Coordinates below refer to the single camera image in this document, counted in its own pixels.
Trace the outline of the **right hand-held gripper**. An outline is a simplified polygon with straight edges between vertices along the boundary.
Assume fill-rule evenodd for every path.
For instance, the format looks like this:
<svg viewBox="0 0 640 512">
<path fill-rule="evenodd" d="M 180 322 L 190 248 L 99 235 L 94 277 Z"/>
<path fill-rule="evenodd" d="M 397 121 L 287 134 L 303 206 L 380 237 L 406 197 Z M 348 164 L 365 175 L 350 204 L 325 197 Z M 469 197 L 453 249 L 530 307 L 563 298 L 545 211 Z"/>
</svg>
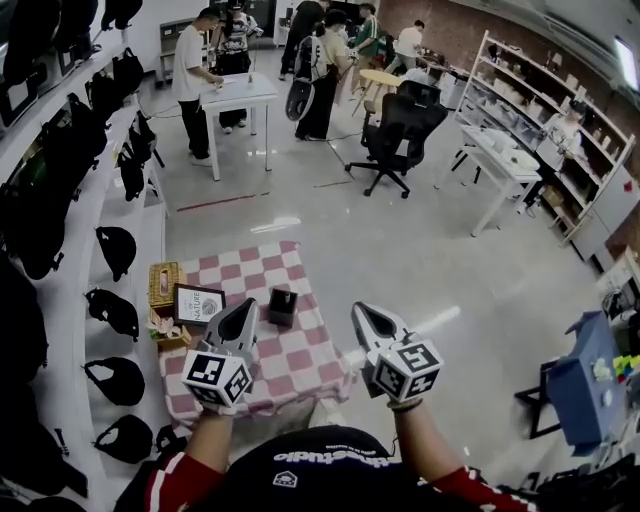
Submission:
<svg viewBox="0 0 640 512">
<path fill-rule="evenodd" d="M 403 403 L 433 387 L 444 362 L 430 339 L 415 333 L 405 337 L 409 327 L 402 318 L 362 301 L 353 304 L 351 320 L 367 352 L 361 372 L 371 398 L 386 395 Z M 380 343 L 391 344 L 380 348 Z"/>
</svg>

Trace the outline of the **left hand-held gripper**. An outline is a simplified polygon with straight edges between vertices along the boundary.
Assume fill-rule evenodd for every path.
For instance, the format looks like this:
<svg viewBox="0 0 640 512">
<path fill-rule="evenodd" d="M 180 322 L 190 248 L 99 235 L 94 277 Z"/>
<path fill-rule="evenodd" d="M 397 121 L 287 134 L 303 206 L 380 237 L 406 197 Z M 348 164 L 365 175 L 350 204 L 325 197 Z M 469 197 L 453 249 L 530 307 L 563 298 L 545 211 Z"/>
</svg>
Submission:
<svg viewBox="0 0 640 512">
<path fill-rule="evenodd" d="M 259 314 L 254 298 L 230 304 L 209 321 L 207 343 L 187 350 L 181 382 L 203 406 L 233 407 L 253 391 Z"/>
</svg>

